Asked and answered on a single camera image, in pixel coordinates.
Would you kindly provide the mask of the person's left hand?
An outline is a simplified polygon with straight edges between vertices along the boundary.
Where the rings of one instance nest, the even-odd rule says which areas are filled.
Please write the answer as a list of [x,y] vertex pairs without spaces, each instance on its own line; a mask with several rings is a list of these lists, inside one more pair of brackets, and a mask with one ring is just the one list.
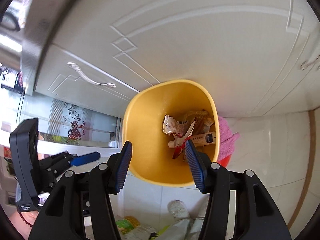
[[38,214],[37,210],[22,213],[15,211],[9,219],[20,235],[24,239],[28,239]]

